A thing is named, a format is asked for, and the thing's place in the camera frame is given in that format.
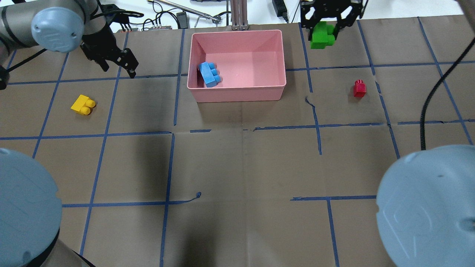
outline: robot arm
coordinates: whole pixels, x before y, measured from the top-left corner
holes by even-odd
[[[344,27],[351,27],[359,16],[363,17],[364,11],[368,0],[363,5],[363,0],[313,0],[313,1],[300,1],[300,21],[302,28],[310,30],[308,40],[312,40],[312,33],[315,25],[324,18],[336,18],[337,23],[333,35],[335,39],[338,37],[338,32]],[[310,19],[306,19],[306,14],[310,12],[310,8],[314,8],[315,11]],[[342,19],[342,13],[351,7],[351,11]]]
[[[81,45],[103,71],[110,60],[135,77],[137,59],[130,49],[117,47],[98,0],[37,0],[5,6],[0,12],[0,65],[16,49],[40,45],[66,53]],[[0,66],[0,89],[8,79],[8,70]]]

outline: metal frame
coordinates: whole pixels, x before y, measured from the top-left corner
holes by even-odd
[[[248,30],[247,0],[231,0],[232,30]]]
[[[181,10],[186,11],[188,13],[195,14],[195,15],[198,16],[198,19],[200,19],[200,18],[210,19],[210,20],[213,21],[214,24],[219,24],[222,20],[222,18],[220,16],[212,16],[212,15],[203,13],[203,12],[198,11],[198,10],[194,10],[194,9],[191,9],[191,8],[179,5],[179,4],[172,3],[172,2],[167,1],[167,0],[156,0],[156,1],[158,1],[160,3],[163,3],[165,5],[169,5],[169,6],[174,7],[174,8],[181,9]]]

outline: cable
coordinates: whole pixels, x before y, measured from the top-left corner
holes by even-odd
[[[179,8],[172,8],[172,9],[170,9],[170,10],[165,10],[165,11],[170,12],[170,11],[172,11],[172,10],[181,10],[181,11],[183,11],[182,9],[179,9]]]
[[[294,17],[292,18],[292,21],[290,23],[294,22],[295,15],[297,15],[297,10],[298,10],[299,7],[300,7],[300,1],[297,3],[297,8],[295,9]]]
[[[422,112],[420,114],[420,149],[425,150],[426,149],[426,111],[427,107],[429,106],[429,102],[434,96],[435,92],[437,91],[437,88],[444,82],[444,80],[449,76],[449,74],[455,69],[455,67],[464,59],[464,57],[468,54],[470,49],[475,45],[475,38],[472,40],[472,42],[465,48],[465,50],[462,52],[462,54],[458,57],[458,59],[452,64],[452,66],[445,72],[445,74],[437,81],[436,85],[434,88],[430,91],[429,95],[427,96],[427,99],[424,103],[424,106],[422,107]]]
[[[162,15],[163,15],[163,14],[170,14],[170,16],[171,16],[171,17],[175,20],[175,22],[177,23],[178,28],[179,28],[179,29],[181,28],[180,22],[178,21],[177,16],[175,16],[175,14],[173,14],[173,13],[171,13],[171,12],[169,12],[169,11],[162,11],[162,12],[160,12],[160,13],[157,13],[157,15],[155,15],[155,22],[157,22],[157,19],[158,19],[157,24],[162,25],[161,19],[162,19]]]
[[[41,49],[40,51],[36,52],[34,55],[31,55],[28,58],[24,59],[23,61],[19,62],[18,64],[14,65],[13,67],[10,67],[9,69],[7,69],[7,71],[12,72],[16,68],[19,68],[19,67],[23,66],[24,64],[26,64],[26,63],[30,62],[31,60],[33,60],[34,58],[36,58],[37,56],[43,54],[43,52],[45,52],[46,50],[47,50],[46,48]]]
[[[153,8],[153,11],[155,13],[158,13],[156,10],[155,10],[155,4],[159,5],[160,6],[160,9],[161,9],[161,12],[163,11],[163,6],[161,6],[161,4],[159,2],[155,2],[155,1],[152,1],[152,8]]]
[[[224,14],[231,14],[231,11],[224,11],[224,12],[221,12],[219,13],[217,16],[222,16]]]
[[[129,24],[140,26],[140,25],[143,25],[144,23],[143,23],[143,22],[141,22],[141,23],[133,23],[133,22],[130,22]]]
[[[129,16],[129,17],[134,17],[134,18],[141,18],[141,17],[144,16],[143,13],[136,12],[136,11],[130,11],[130,10],[112,10],[112,11],[108,11],[108,12],[104,12],[104,13],[100,13],[100,14],[91,16],[91,20],[96,19],[96,18],[98,18],[98,17],[100,17],[100,16],[107,16],[107,15],[110,15],[110,14],[127,14],[127,16]]]
[[[152,19],[146,19],[143,23],[142,23],[142,31],[145,30],[145,24],[147,23],[147,21],[150,20],[150,22],[152,23],[153,27],[155,27],[155,24],[153,22]]]

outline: black cable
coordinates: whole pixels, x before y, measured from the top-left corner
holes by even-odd
[[[161,6],[161,4],[160,4],[159,2],[155,2],[155,1],[152,1],[152,8],[153,8],[153,11],[154,11],[155,13],[159,13],[159,12],[157,12],[157,11],[155,10],[155,4],[159,5],[159,6],[160,6],[160,9],[161,9],[160,12],[163,12],[163,6]]]
[[[163,12],[160,12],[157,15],[155,15],[155,22],[157,22],[157,19],[158,19],[158,24],[161,25],[162,24],[161,19],[162,19],[163,14],[169,14],[175,20],[175,22],[177,23],[178,28],[179,29],[181,28],[180,22],[178,21],[177,16],[175,14],[169,12],[169,11],[163,11]]]
[[[436,85],[434,88],[430,91],[429,95],[427,96],[426,101],[424,102],[424,106],[422,107],[422,112],[420,114],[420,149],[425,150],[426,149],[426,111],[427,107],[429,106],[429,102],[434,96],[435,92],[437,91],[437,88],[444,82],[444,80],[449,76],[449,74],[455,69],[455,67],[464,59],[464,57],[468,54],[470,49],[475,45],[475,38],[472,40],[472,42],[465,48],[465,50],[462,52],[462,54],[457,58],[457,60],[452,64],[452,66],[445,72],[445,74],[437,81]]]
[[[132,25],[138,25],[138,26],[140,26],[140,25],[143,25],[144,23],[143,23],[143,22],[141,22],[141,23],[133,23],[133,22],[129,22],[129,24],[132,24]]]
[[[13,67],[10,67],[9,69],[7,69],[7,71],[11,72],[11,71],[15,70],[16,68],[19,68],[19,67],[23,66],[24,64],[26,64],[26,63],[30,62],[31,60],[33,60],[34,58],[36,58],[37,56],[43,54],[43,52],[45,52],[46,50],[47,50],[46,48],[41,49],[40,51],[36,52],[34,55],[31,55],[28,58],[24,59],[23,61],[19,62],[18,64],[14,65]]]
[[[96,19],[100,16],[107,16],[110,14],[126,14],[129,17],[134,17],[134,18],[141,18],[143,17],[143,13],[136,12],[136,11],[130,11],[130,10],[112,10],[104,13],[100,13],[94,16],[91,16],[91,20]]]
[[[217,16],[222,16],[224,14],[231,14],[231,11],[224,11],[224,12],[221,12],[219,13]]]
[[[226,0],[226,26],[229,26],[229,0]]]
[[[290,23],[294,22],[295,16],[297,15],[297,10],[300,7],[300,1],[297,3],[297,8],[295,9],[294,17],[292,18],[292,21]]]

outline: stud on block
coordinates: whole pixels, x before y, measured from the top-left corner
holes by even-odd
[[[203,62],[198,65],[198,70],[203,77],[206,87],[215,87],[220,81],[221,77],[218,75],[218,70],[214,63]]]
[[[353,88],[353,96],[363,97],[365,94],[366,94],[366,84],[364,84],[363,80],[357,80]]]
[[[310,41],[311,49],[324,49],[327,46],[332,46],[335,43],[335,36],[333,25],[327,25],[326,21],[320,21],[315,25],[312,33],[312,40]]]
[[[95,107],[94,100],[85,95],[80,95],[71,106],[71,109],[78,114],[89,115],[93,107]]]

